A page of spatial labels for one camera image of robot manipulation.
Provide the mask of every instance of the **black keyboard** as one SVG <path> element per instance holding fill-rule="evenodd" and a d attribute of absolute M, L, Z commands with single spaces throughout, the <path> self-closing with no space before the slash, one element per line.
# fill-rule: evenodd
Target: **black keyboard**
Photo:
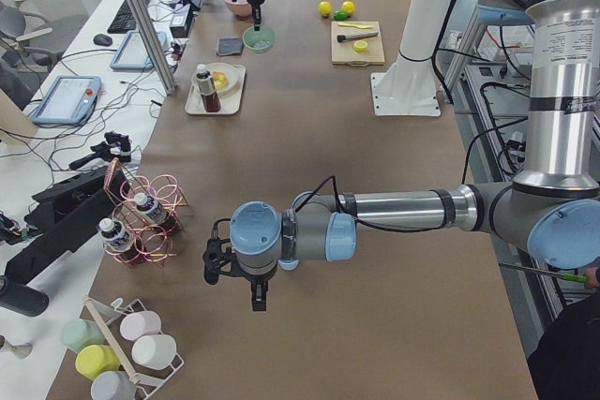
<path fill-rule="evenodd" d="M 143 0 L 146 5 L 150 3 L 150 0 Z M 111 22 L 111 26 L 107 30 L 108 33 L 126 33 L 129 30 L 135 30 L 136 23 L 133 19 L 133 14 L 129 8 L 127 0 L 123 1 L 121 7 L 116 12 L 114 19 Z"/>

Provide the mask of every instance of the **pink cup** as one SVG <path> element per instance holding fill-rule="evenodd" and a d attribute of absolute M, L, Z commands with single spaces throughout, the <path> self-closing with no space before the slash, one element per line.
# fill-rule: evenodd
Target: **pink cup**
<path fill-rule="evenodd" d="M 160 333 L 160 316 L 154 311 L 139 311 L 125 316 L 121 321 L 121 335 L 128 341 Z"/>

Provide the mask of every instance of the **wooden cutting board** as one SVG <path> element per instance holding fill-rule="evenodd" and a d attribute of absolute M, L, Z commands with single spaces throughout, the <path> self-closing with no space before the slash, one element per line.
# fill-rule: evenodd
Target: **wooden cutting board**
<path fill-rule="evenodd" d="M 356 27 L 341 27 L 335 21 L 331 22 L 331 62 L 334 65 L 350 66 L 369 66 L 383 65 L 385 56 L 383 55 L 382 31 L 377 21 L 357 21 L 346 23 L 359 23 L 363 25 L 372 25 L 373 28 L 358 29 Z M 338 35 L 353 35 L 364 32 L 379 31 L 376 37 L 368 37 L 365 41 L 368 43 L 366 52 L 355 52 L 353 49 L 354 41 L 338 42 Z"/>

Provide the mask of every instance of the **white bottle cap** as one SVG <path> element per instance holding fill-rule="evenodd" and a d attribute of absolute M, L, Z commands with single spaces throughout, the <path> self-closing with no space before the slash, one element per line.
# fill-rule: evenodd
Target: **white bottle cap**
<path fill-rule="evenodd" d="M 109 231 L 113 231 L 113 229 L 114 229 L 113 220 L 110 219 L 109 217 L 106 217 L 106 218 L 100 220 L 100 229 L 102 231 L 104 231 L 105 233 L 108 233 Z"/>
<path fill-rule="evenodd" d="M 148 196 L 146 196 L 143 192 L 138 192 L 135 196 L 133 196 L 133 201 L 135 201 L 135 204 L 138 206 L 144 206 L 148 201 Z"/>

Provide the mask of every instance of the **computer mouse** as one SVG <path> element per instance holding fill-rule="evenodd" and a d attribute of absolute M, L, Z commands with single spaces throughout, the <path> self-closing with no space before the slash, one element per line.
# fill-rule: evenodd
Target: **computer mouse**
<path fill-rule="evenodd" d="M 94 36 L 94 44 L 97 46 L 110 46 L 113 44 L 113 39 L 108 35 L 102 35 L 101 33 Z"/>

